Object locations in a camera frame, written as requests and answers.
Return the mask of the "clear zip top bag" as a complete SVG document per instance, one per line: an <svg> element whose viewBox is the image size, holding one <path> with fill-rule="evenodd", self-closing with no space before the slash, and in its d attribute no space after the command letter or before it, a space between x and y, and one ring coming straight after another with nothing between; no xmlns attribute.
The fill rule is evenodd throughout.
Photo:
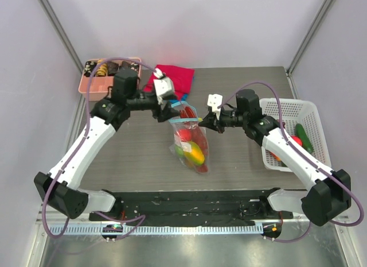
<svg viewBox="0 0 367 267"><path fill-rule="evenodd" d="M175 102L172 107L179 112L178 117L169 120L174 137L170 147L172 154L187 168L199 174L208 173L209 145L205 129L199 126L202 119L185 101Z"/></svg>

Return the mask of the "yellow orange toy mango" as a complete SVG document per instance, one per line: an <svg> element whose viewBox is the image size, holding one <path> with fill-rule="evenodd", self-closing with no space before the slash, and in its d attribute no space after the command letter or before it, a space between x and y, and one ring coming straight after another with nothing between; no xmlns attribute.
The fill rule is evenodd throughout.
<svg viewBox="0 0 367 267"><path fill-rule="evenodd" d="M193 141L189 141L184 145L183 152L185 157L195 166L201 166L205 162L204 153Z"/></svg>

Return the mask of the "green toy lime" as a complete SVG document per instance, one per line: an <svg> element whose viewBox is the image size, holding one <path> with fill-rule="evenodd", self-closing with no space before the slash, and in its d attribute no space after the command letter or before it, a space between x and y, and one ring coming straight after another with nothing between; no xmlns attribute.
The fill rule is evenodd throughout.
<svg viewBox="0 0 367 267"><path fill-rule="evenodd" d="M185 155L184 155L184 151L183 151L183 149L180 147L180 146L175 146L174 147L175 148L175 152L176 152L176 154L179 156L179 157L184 157Z"/></svg>

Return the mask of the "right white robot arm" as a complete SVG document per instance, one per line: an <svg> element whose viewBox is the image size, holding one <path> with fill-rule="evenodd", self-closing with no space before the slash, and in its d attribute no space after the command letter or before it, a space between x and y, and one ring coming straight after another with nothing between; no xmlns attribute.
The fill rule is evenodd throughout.
<svg viewBox="0 0 367 267"><path fill-rule="evenodd" d="M223 133L227 127L240 127L246 136L272 152L298 177L305 191L278 189L259 203L265 218L279 211L305 214L311 223L323 226L351 206L350 176L344 170L334 171L298 145L283 129L278 118L264 113L254 90L236 93L237 106L225 110L222 95L208 96L208 114L201 127Z"/></svg>

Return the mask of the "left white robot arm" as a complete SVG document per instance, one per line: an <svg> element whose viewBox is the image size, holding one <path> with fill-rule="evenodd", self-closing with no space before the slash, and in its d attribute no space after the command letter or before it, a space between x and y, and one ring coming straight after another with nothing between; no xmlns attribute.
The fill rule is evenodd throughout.
<svg viewBox="0 0 367 267"><path fill-rule="evenodd" d="M129 119L132 111L150 110L158 122L179 116L170 105L175 98L172 80L156 69L150 92L137 89L138 75L123 69L113 79L113 85L89 113L84 131L64 157L48 172L38 172L34 183L43 204L49 205L69 219L84 212L100 211L109 220L117 220L122 206L108 191L87 191L79 188L81 180L104 144Z"/></svg>

